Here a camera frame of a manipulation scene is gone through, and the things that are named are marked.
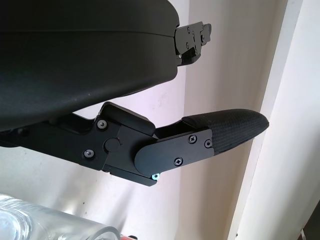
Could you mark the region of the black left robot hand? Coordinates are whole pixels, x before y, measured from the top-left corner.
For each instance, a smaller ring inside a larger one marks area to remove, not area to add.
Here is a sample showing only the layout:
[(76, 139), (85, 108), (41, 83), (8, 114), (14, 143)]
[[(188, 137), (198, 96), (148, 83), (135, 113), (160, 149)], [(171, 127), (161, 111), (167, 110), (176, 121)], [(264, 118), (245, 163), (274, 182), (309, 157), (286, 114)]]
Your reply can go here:
[(227, 152), (264, 132), (248, 109), (160, 128), (112, 103), (173, 80), (210, 41), (180, 26), (167, 0), (3, 0), (0, 144), (153, 186), (162, 172)]

